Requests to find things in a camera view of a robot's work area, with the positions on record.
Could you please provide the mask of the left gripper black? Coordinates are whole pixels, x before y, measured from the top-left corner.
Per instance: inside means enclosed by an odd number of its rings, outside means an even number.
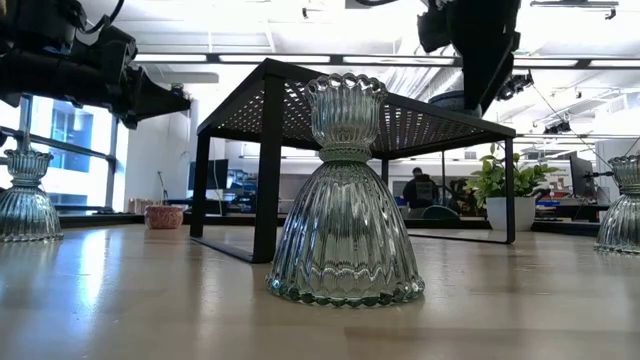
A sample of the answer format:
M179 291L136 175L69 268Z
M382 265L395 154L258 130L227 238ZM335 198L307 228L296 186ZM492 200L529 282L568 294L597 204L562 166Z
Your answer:
M135 38L114 25L104 26L91 45L74 41L74 59L99 72L103 103L124 125L136 129L142 120L189 110L191 99L181 88L163 88L130 65L137 53Z

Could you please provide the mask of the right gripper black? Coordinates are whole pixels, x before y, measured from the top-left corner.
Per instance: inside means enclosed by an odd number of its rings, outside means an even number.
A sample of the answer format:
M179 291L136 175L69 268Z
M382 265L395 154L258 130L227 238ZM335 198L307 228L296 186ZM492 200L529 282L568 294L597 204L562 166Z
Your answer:
M429 0L418 16L420 45L462 53L464 109L484 114L511 75L519 0Z

